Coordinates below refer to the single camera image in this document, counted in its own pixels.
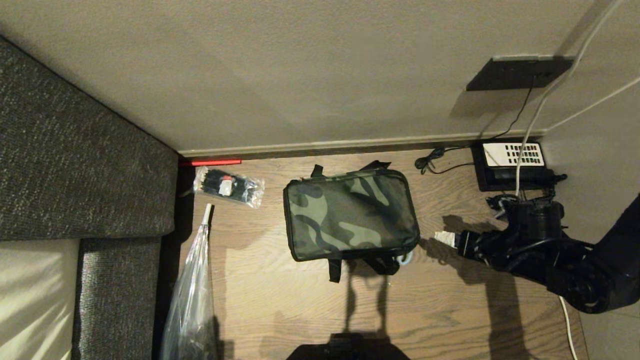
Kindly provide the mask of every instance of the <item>wall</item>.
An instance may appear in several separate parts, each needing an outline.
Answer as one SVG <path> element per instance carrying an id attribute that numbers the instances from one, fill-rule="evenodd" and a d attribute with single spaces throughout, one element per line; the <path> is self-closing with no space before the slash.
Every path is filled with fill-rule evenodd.
<path id="1" fill-rule="evenodd" d="M 0 33 L 168 145 L 202 155 L 499 132 L 526 90 L 465 85 L 492 56 L 574 55 L 607 3 L 21 0 L 0 2 Z M 637 76 L 638 18 L 639 0 L 618 9 L 538 129 Z"/>
<path id="2" fill-rule="evenodd" d="M 551 129 L 547 161 L 569 178 L 557 187 L 563 225 L 597 242 L 640 191 L 640 78 L 618 95 Z M 580 314 L 591 360 L 637 359 L 640 303 L 605 314 Z"/>

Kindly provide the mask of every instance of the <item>red object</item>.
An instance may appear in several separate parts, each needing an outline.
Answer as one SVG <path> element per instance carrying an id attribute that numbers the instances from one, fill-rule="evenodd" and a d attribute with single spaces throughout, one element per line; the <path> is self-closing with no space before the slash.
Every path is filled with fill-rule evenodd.
<path id="1" fill-rule="evenodd" d="M 237 165 L 241 164 L 242 159 L 227 159 L 227 160 L 198 160 L 198 161 L 185 161 L 179 163 L 180 167 L 213 167 L 218 165 Z"/>

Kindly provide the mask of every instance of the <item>white cushion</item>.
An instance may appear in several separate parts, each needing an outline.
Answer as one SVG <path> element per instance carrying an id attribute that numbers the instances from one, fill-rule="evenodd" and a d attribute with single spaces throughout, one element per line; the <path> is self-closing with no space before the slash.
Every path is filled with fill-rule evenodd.
<path id="1" fill-rule="evenodd" d="M 79 240 L 0 241 L 0 359 L 70 359 Z"/>

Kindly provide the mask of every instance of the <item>clear plastic bag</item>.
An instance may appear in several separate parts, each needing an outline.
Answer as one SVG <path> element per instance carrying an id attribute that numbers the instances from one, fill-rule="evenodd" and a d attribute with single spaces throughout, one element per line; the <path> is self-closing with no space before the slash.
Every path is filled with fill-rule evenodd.
<path id="1" fill-rule="evenodd" d="M 264 195 L 264 180 L 229 174 L 214 167 L 198 167 L 193 191 L 242 202 L 257 209 Z"/>
<path id="2" fill-rule="evenodd" d="M 164 326 L 161 360 L 217 360 L 213 317 L 213 289 L 209 276 L 209 213 L 193 240 L 175 284 Z"/>

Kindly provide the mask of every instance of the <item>baseboard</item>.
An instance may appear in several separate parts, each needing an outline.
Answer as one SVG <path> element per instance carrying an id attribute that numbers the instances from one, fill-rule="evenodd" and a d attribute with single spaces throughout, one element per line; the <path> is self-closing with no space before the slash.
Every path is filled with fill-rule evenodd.
<path id="1" fill-rule="evenodd" d="M 531 131 L 532 138 L 539 138 L 546 133 L 546 129 Z M 221 149 L 197 149 L 180 151 L 180 155 L 189 159 L 196 158 L 229 158 L 242 159 L 287 158 L 293 156 L 315 156 L 328 154 L 350 154 L 355 152 L 403 151 L 414 149 L 428 149 L 438 146 L 466 145 L 479 138 L 490 138 L 499 132 L 409 136 L 404 138 L 383 138 L 367 140 L 340 140 L 329 142 L 288 143 L 280 145 L 262 145 L 247 147 L 226 147 Z M 524 130 L 511 131 L 503 138 L 518 138 L 524 136 Z"/>

